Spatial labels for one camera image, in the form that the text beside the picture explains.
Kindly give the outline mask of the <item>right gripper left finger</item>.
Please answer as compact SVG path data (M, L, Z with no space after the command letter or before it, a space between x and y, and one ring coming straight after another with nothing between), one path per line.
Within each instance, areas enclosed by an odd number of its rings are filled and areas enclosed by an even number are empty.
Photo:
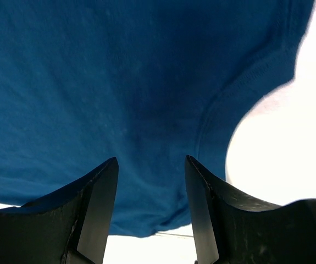
M110 158L52 193L0 209L0 263L102 263L118 171Z

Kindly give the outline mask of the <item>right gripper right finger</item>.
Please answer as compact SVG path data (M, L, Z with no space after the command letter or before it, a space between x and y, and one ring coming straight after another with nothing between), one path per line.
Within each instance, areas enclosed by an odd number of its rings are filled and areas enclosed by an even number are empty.
M316 199L260 200L191 156L185 179L198 263L316 263Z

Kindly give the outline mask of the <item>navy blue t shirt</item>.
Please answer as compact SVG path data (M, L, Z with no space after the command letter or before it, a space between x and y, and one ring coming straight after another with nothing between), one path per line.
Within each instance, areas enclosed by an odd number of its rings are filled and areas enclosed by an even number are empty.
M190 224L184 160L289 82L313 1L0 1L0 204L116 157L110 233Z

